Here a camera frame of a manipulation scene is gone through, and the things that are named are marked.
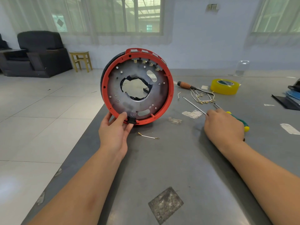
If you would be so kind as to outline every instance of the screwdriver handle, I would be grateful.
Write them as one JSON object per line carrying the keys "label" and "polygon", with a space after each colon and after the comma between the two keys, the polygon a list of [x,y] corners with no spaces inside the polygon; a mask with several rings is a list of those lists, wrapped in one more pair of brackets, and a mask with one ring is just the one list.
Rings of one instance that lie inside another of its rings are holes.
{"label": "screwdriver handle", "polygon": [[248,132],[249,131],[249,125],[242,119],[239,119],[237,117],[235,117],[230,111],[227,111],[226,113],[231,114],[232,117],[236,118],[237,120],[241,121],[244,124],[244,131]]}
{"label": "screwdriver handle", "polygon": [[192,85],[189,85],[188,83],[185,83],[185,82],[182,82],[182,81],[178,81],[177,82],[177,85],[181,88],[185,88],[185,89],[194,89],[196,90],[197,88],[192,86]]}

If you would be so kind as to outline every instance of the wooden handle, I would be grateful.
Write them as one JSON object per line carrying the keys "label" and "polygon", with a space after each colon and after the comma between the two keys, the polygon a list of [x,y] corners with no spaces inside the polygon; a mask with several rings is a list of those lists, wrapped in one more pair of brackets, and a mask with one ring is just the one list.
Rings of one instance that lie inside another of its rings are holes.
{"label": "wooden handle", "polygon": [[188,83],[185,82],[180,82],[180,84],[178,85],[182,88],[186,88],[186,89],[190,89],[191,85],[189,85]]}

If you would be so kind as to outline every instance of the yellow tape roll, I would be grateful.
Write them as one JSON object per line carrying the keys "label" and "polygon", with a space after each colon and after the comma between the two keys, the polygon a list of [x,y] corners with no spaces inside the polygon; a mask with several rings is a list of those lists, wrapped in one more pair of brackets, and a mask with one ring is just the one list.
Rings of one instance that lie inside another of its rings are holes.
{"label": "yellow tape roll", "polygon": [[237,93],[238,87],[239,83],[233,80],[214,79],[210,90],[223,95],[234,95]]}

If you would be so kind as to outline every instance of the curtain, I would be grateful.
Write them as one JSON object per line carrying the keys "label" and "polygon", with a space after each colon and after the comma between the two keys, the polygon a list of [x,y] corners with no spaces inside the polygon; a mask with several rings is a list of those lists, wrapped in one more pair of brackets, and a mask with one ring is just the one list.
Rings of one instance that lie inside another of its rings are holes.
{"label": "curtain", "polygon": [[261,0],[246,46],[300,47],[300,0]]}
{"label": "curtain", "polygon": [[64,44],[87,45],[170,43],[174,1],[0,0],[16,33],[57,31]]}

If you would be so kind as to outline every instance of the forearm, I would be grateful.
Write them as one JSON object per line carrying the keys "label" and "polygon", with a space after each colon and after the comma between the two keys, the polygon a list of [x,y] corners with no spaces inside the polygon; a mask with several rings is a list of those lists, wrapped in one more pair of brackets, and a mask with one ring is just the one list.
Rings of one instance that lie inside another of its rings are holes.
{"label": "forearm", "polygon": [[238,171],[273,224],[300,224],[300,178],[244,142],[228,145],[220,151]]}
{"label": "forearm", "polygon": [[97,224],[120,162],[100,148],[29,225]]}

